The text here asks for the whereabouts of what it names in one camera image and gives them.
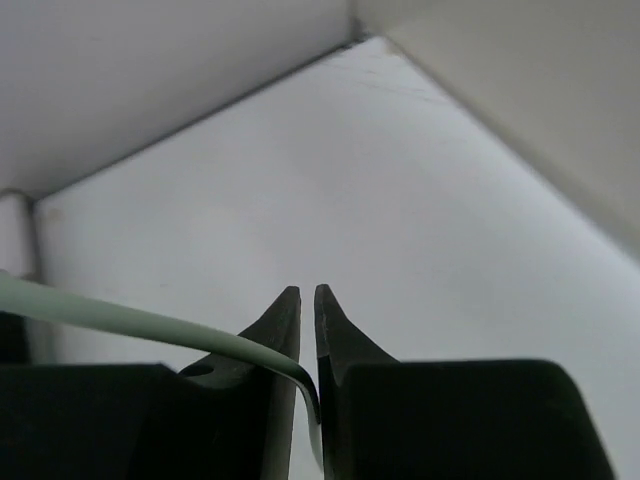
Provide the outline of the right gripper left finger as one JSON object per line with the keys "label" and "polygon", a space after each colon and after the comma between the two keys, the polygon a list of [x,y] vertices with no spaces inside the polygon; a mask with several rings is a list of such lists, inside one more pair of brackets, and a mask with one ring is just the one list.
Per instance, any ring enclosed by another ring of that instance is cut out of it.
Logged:
{"label": "right gripper left finger", "polygon": [[285,289],[237,335],[65,293],[5,285],[1,314],[184,346],[162,364],[5,365],[5,479],[284,479],[299,365],[300,293]]}

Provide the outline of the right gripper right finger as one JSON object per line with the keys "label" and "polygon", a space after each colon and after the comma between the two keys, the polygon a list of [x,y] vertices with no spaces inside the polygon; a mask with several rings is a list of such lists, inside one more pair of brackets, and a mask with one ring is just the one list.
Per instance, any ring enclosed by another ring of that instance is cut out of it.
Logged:
{"label": "right gripper right finger", "polygon": [[314,296],[328,479],[611,479],[573,379],[538,359],[402,362]]}

